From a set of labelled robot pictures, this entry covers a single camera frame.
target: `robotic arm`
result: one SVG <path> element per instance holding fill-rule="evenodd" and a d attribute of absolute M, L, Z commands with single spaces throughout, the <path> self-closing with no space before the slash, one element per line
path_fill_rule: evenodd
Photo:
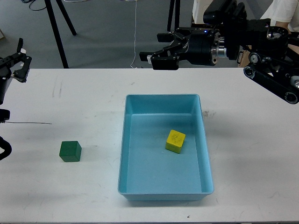
<path fill-rule="evenodd" d="M 290 104 L 299 101 L 299 55 L 288 44 L 299 39 L 270 19 L 247 20 L 244 3 L 214 0 L 204 13 L 200 28 L 177 28 L 158 34 L 159 42 L 171 44 L 156 52 L 140 52 L 155 70 L 177 70 L 181 60 L 214 66 L 221 57 L 237 60 L 240 46 L 250 52 L 244 74 Z"/>
<path fill-rule="evenodd" d="M 31 57 L 21 52 L 23 47 L 23 39 L 19 39 L 17 52 L 13 55 L 7 56 L 6 58 L 0 57 L 0 105 L 3 104 L 4 96 L 6 93 L 9 84 L 12 81 L 12 78 L 18 80 L 21 83 L 26 82 L 26 78 L 29 72 L 29 66 L 31 62 Z M 15 64 L 23 62 L 23 67 L 19 70 L 15 70 L 13 73 L 10 68 Z M 4 123 L 6 120 L 9 120 L 10 111 L 0 109 L 0 123 Z M 6 158 L 11 153 L 10 144 L 0 137 L 0 147 L 4 150 L 0 154 L 0 160 Z"/>

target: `black metal stand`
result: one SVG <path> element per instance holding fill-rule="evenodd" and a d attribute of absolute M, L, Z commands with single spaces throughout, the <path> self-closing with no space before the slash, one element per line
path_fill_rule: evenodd
<path fill-rule="evenodd" d="M 65 19 L 67 25 L 69 26 L 69 28 L 71 30 L 71 33 L 75 36 L 77 33 L 75 31 L 75 28 L 73 27 L 73 24 L 71 23 L 71 20 L 70 20 L 67 12 L 65 10 L 65 7 L 64 7 L 62 1 L 61 0 L 56 0 L 56 2 L 57 2 L 58 6 L 60 8 L 60 11 L 61 11 L 62 15 L 64 16 L 64 19 Z M 52 29 L 53 29 L 53 33 L 54 33 L 54 36 L 55 36 L 58 51 L 59 51 L 59 54 L 60 54 L 60 57 L 61 57 L 62 65 L 65 69 L 68 69 L 69 65 L 68 65 L 66 57 L 65 57 L 64 47 L 63 47 L 62 42 L 61 42 L 61 38 L 60 38 L 59 30 L 58 30 L 58 27 L 57 27 L 55 15 L 54 15 L 54 12 L 53 12 L 51 0 L 45 0 L 45 4 L 46 4 L 46 7 L 47 7 L 47 11 L 48 11 L 49 19 L 50 19 L 51 26 L 52 26 Z"/>
<path fill-rule="evenodd" d="M 176 30 L 179 27 L 179 14 L 180 14 L 181 0 L 170 0 L 167 31 L 171 30 L 171 22 L 173 17 L 174 5 L 175 5 L 174 29 Z"/>

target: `light blue plastic bin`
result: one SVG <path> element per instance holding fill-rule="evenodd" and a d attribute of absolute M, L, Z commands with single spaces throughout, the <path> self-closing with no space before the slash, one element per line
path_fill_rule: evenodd
<path fill-rule="evenodd" d="M 186 134 L 180 154 L 165 149 Z M 128 95 L 118 191 L 128 200 L 200 200 L 214 191 L 199 96 Z"/>

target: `white shirt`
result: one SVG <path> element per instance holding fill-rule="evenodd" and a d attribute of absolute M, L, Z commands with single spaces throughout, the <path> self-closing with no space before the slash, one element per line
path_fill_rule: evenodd
<path fill-rule="evenodd" d="M 299 32 L 299 0 L 273 0 L 261 19 L 271 19 L 271 26 L 276 21 L 288 22 L 291 32 Z"/>

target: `white table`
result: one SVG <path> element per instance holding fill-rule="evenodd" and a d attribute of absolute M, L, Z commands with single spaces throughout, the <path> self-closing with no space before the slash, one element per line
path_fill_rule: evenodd
<path fill-rule="evenodd" d="M 215 192 L 195 202 L 129 202 L 117 191 L 127 94 L 200 95 Z M 242 69 L 32 69 L 13 81 L 0 136 L 0 223 L 299 220 L 299 105 Z M 77 140 L 80 162 L 59 157 Z"/>

